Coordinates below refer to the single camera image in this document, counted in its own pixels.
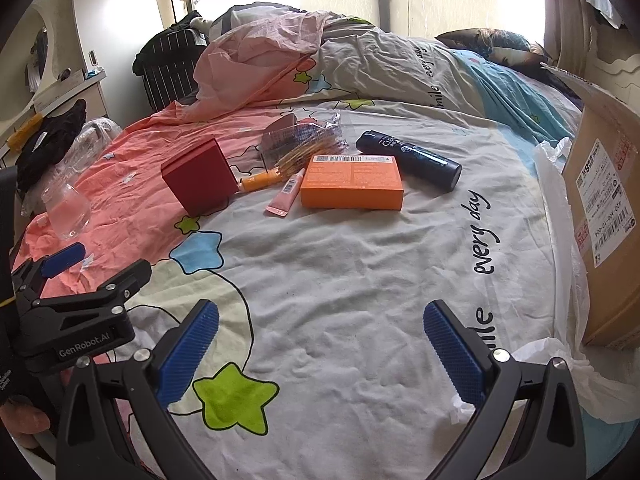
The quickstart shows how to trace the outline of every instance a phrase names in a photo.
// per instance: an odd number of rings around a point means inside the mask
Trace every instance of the green star print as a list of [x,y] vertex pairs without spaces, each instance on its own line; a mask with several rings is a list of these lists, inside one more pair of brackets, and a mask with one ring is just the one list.
[[198,220],[200,220],[199,216],[196,218],[191,218],[190,216],[183,216],[182,220],[180,220],[177,224],[174,225],[176,229],[180,229],[183,235],[188,235],[189,233],[196,233],[200,230],[200,224],[198,224]]
[[236,363],[226,364],[213,378],[195,381],[193,389],[209,429],[228,430],[237,424],[256,435],[269,431],[264,407],[280,390],[276,383],[247,377]]

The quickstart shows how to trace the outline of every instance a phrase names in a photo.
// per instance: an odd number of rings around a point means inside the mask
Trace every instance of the white plastic bag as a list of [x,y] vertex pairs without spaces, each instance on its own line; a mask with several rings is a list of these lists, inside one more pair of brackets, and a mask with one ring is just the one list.
[[[578,401],[587,413],[607,424],[629,422],[640,418],[640,354],[588,349],[590,357],[598,362],[598,370],[607,374],[618,371],[619,380],[615,381],[594,369],[582,346],[590,306],[587,270],[575,241],[571,208],[560,173],[562,160],[559,160],[562,155],[568,155],[571,145],[571,140],[565,138],[555,148],[543,141],[534,149],[556,268],[554,337],[529,342],[513,352],[513,357],[537,364],[561,357],[571,370]],[[457,395],[452,402],[452,423],[468,422],[474,407]]]
[[38,183],[28,190],[22,202],[22,216],[30,216],[34,210],[43,210],[42,192],[57,179],[61,183],[73,184],[121,132],[116,123],[102,117],[85,124],[63,159],[47,170]]

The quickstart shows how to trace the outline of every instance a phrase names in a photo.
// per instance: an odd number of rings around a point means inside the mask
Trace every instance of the barcode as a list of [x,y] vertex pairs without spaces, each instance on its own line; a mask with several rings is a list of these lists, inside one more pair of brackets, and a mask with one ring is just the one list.
[[392,162],[385,155],[316,155],[314,162]]
[[[609,196],[609,193],[611,193],[610,189],[605,193],[605,196]],[[589,200],[587,207],[584,209],[585,212],[588,213],[589,211],[591,211],[591,208],[595,205],[595,203],[598,201],[599,198],[600,198],[600,190],[597,189],[594,195]]]
[[296,181],[291,179],[287,182],[287,184],[285,185],[285,187],[282,188],[282,192],[283,193],[291,193],[291,190],[293,189],[293,187],[296,185]]
[[604,234],[596,242],[596,245],[594,247],[594,252],[597,252],[604,245],[604,242],[606,242],[607,240],[609,240],[609,238],[611,238],[611,235],[614,232],[616,232],[616,230],[620,227],[622,222],[625,221],[627,215],[628,215],[628,211],[626,210],[626,207],[625,207],[618,216],[614,217],[611,225],[607,227],[607,230],[604,231]]

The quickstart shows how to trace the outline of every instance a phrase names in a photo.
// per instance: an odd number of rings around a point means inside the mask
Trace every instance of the black bag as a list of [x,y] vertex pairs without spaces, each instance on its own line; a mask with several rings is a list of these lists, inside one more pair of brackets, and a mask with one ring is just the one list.
[[136,56],[133,73],[143,78],[146,96],[155,112],[198,91],[193,71],[207,40],[189,23],[199,16],[195,10],[156,34]]

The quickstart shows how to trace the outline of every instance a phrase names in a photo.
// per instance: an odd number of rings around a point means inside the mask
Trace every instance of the plastic bag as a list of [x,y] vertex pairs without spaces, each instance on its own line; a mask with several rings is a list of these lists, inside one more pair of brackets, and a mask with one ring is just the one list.
[[340,113],[325,124],[314,120],[267,131],[260,141],[260,152],[268,170],[278,168],[288,178],[306,168],[313,155],[337,155],[348,147],[342,133]]
[[[531,341],[512,353],[518,361],[537,364],[561,357],[571,370],[578,401],[587,413],[607,424],[628,422],[640,418],[638,352],[612,352],[606,348],[585,348],[582,344],[589,317],[589,287],[560,173],[560,157],[567,156],[569,150],[571,141],[565,138],[555,148],[545,140],[533,151],[556,268],[554,334]],[[598,369],[607,375],[612,370],[622,370],[616,377],[619,381],[604,377],[591,360],[597,361]],[[474,407],[457,395],[452,403],[449,413],[452,422],[468,422]]]
[[42,192],[53,181],[73,184],[121,132],[122,128],[105,118],[94,119],[85,124],[63,159],[49,168],[38,183],[28,190],[22,201],[22,216],[30,216],[33,211],[44,210]]

